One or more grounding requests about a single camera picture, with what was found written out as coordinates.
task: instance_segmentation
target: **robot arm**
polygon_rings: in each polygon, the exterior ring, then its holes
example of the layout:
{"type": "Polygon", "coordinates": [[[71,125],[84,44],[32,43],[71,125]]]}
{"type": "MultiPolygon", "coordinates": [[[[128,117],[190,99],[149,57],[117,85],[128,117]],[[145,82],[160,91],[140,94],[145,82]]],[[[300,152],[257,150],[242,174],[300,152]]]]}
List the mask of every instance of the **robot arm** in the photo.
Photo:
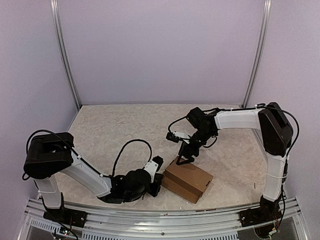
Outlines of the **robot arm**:
{"type": "Polygon", "coordinates": [[[46,209],[44,217],[63,224],[75,220],[83,227],[85,212],[64,208],[55,173],[61,172],[88,188],[98,199],[109,204],[133,202],[145,193],[158,195],[162,174],[156,173],[163,159],[150,159],[143,168],[126,175],[106,176],[98,172],[74,149],[74,137],[68,132],[37,135],[32,138],[24,163],[24,172],[33,178],[46,209]]]}
{"type": "Polygon", "coordinates": [[[266,107],[258,105],[247,109],[215,108],[206,114],[198,107],[192,109],[185,117],[197,131],[192,136],[181,132],[169,132],[166,139],[175,143],[182,141],[177,164],[194,162],[199,156],[199,149],[206,146],[207,141],[218,136],[223,129],[257,129],[261,130],[263,146],[267,156],[267,177],[263,195],[260,199],[266,215],[277,215],[279,201],[282,196],[282,184],[286,180],[288,168],[288,149],[292,144],[293,128],[276,102],[266,107]]]}

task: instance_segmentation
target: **marble floor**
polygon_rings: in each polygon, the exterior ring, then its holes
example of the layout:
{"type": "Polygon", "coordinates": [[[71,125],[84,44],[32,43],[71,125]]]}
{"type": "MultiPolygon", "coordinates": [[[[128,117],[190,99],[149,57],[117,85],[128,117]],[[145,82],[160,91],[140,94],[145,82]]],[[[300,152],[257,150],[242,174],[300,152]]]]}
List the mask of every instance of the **marble floor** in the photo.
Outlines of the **marble floor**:
{"type": "MultiPolygon", "coordinates": [[[[111,174],[113,163],[122,146],[131,139],[144,139],[152,146],[152,156],[161,156],[163,172],[177,156],[180,144],[166,140],[168,125],[185,116],[192,108],[230,108],[232,105],[193,104],[128,104],[85,105],[77,114],[69,132],[76,150],[95,168],[111,174]]],[[[192,134],[195,129],[183,120],[172,130],[192,134]]],[[[149,158],[148,147],[130,143],[123,151],[115,171],[126,174],[144,166],[149,158]]],[[[98,200],[87,188],[59,173],[58,186],[64,199],[85,205],[134,210],[215,209],[258,202],[262,195],[267,164],[250,129],[219,131],[216,144],[201,148],[194,164],[213,175],[212,183],[198,203],[190,203],[162,187],[156,198],[146,194],[135,202],[107,204],[98,200]]]]}

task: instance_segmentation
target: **black cable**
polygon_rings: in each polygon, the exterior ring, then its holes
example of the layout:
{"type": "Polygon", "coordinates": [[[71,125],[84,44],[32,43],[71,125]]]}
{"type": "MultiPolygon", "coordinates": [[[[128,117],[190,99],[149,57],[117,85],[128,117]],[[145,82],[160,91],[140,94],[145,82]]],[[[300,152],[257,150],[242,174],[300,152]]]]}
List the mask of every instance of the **black cable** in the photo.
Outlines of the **black cable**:
{"type": "MultiPolygon", "coordinates": [[[[76,150],[69,144],[67,143],[65,140],[63,140],[59,135],[57,135],[56,133],[54,133],[53,131],[50,130],[46,130],[46,129],[39,129],[37,131],[34,131],[28,138],[28,140],[26,141],[26,146],[25,146],[25,151],[26,154],[28,154],[28,150],[29,150],[29,143],[31,141],[31,139],[33,138],[34,135],[38,134],[38,133],[48,133],[48,134],[52,134],[54,135],[56,138],[58,138],[60,141],[62,141],[66,147],[68,147],[76,156],[79,156],[79,154],[76,152],[76,150]]],[[[96,170],[93,166],[91,166],[86,160],[84,160],[82,157],[80,158],[81,161],[83,161],[89,168],[91,168],[95,173],[101,175],[101,173],[96,170]]]]}
{"type": "Polygon", "coordinates": [[[295,135],[295,138],[294,138],[291,146],[289,147],[288,151],[286,152],[286,155],[285,155],[285,156],[288,157],[288,156],[289,156],[289,153],[290,153],[292,147],[295,145],[295,143],[296,143],[296,141],[297,141],[297,139],[298,139],[298,137],[299,137],[299,133],[300,133],[300,127],[299,127],[299,123],[298,123],[297,119],[296,119],[295,116],[292,115],[290,112],[285,111],[285,110],[282,110],[282,109],[276,109],[276,108],[274,108],[274,107],[269,107],[269,106],[260,106],[260,107],[258,106],[258,108],[270,109],[270,110],[277,110],[277,111],[279,111],[279,112],[288,114],[290,117],[293,118],[293,120],[294,120],[294,122],[295,122],[295,124],[296,124],[296,135],[295,135]]]}
{"type": "MultiPolygon", "coordinates": [[[[183,120],[183,119],[185,119],[186,117],[187,117],[187,116],[181,117],[181,118],[173,121],[172,123],[170,123],[170,125],[168,126],[168,132],[172,134],[172,131],[171,131],[171,129],[170,129],[170,128],[172,127],[172,125],[175,124],[175,123],[177,123],[177,122],[179,122],[179,121],[181,121],[181,120],[183,120]]],[[[189,140],[189,138],[183,138],[183,137],[179,137],[179,139],[181,139],[181,140],[189,140]]]]}
{"type": "Polygon", "coordinates": [[[64,225],[63,223],[59,222],[54,216],[52,216],[52,214],[48,211],[47,206],[45,205],[44,199],[41,198],[41,200],[42,200],[42,204],[43,204],[43,206],[44,206],[44,209],[45,209],[46,212],[53,218],[53,220],[54,220],[57,224],[61,225],[65,230],[68,230],[70,233],[72,233],[72,234],[74,235],[74,237],[75,237],[76,240],[79,240],[78,236],[77,236],[69,227],[67,227],[67,226],[64,225]]]}
{"type": "Polygon", "coordinates": [[[213,138],[215,138],[213,143],[211,143],[209,146],[203,146],[205,149],[211,148],[216,143],[216,141],[218,140],[218,138],[216,136],[213,136],[213,138]]]}
{"type": "Polygon", "coordinates": [[[214,110],[225,110],[224,108],[218,108],[218,107],[214,107],[214,108],[211,108],[211,109],[207,109],[207,110],[203,110],[202,112],[206,113],[206,112],[211,112],[211,111],[214,111],[214,110]]]}
{"type": "Polygon", "coordinates": [[[26,175],[27,174],[25,172],[22,174],[22,180],[23,181],[27,181],[30,178],[30,176],[25,177],[26,175]]]}
{"type": "Polygon", "coordinates": [[[279,225],[276,227],[277,230],[280,228],[280,224],[281,224],[282,220],[284,219],[285,211],[286,211],[285,191],[284,191],[284,186],[283,185],[281,186],[281,198],[282,198],[282,201],[283,201],[283,211],[282,211],[282,216],[281,216],[280,221],[279,221],[279,225]]]}
{"type": "Polygon", "coordinates": [[[151,157],[152,157],[152,148],[151,148],[150,144],[149,144],[146,140],[143,140],[143,139],[132,139],[132,140],[130,140],[130,141],[127,141],[127,142],[123,145],[123,147],[121,148],[118,156],[116,157],[116,159],[115,159],[115,161],[114,161],[111,177],[114,177],[114,176],[115,176],[116,166],[117,166],[118,160],[119,160],[122,152],[124,151],[125,147],[126,147],[128,144],[132,143],[132,142],[142,142],[142,143],[147,144],[147,146],[149,147],[149,150],[150,150],[150,157],[149,157],[148,162],[151,160],[151,157]]]}

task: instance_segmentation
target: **lavender backdrop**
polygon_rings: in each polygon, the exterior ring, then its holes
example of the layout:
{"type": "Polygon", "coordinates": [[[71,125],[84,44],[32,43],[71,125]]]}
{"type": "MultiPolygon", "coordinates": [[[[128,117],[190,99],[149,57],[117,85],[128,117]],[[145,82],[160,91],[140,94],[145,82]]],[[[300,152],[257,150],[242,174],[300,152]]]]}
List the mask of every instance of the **lavender backdrop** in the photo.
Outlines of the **lavender backdrop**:
{"type": "Polygon", "coordinates": [[[273,0],[255,103],[276,101],[299,121],[285,189],[297,197],[313,240],[320,226],[320,2],[273,0]]]}
{"type": "Polygon", "coordinates": [[[243,101],[261,0],[63,0],[71,70],[85,105],[243,101]]]}
{"type": "Polygon", "coordinates": [[[29,197],[25,145],[35,130],[67,129],[76,114],[59,55],[50,1],[1,0],[0,239],[13,239],[29,197]]]}

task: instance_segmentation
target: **cardboard box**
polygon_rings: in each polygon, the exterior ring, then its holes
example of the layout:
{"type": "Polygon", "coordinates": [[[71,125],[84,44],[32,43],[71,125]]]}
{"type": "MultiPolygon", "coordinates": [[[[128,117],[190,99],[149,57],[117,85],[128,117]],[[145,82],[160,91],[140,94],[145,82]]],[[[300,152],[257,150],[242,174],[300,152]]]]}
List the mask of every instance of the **cardboard box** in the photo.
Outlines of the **cardboard box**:
{"type": "Polygon", "coordinates": [[[177,159],[178,157],[165,169],[162,186],[195,204],[206,191],[213,176],[191,163],[177,165],[177,159]]]}

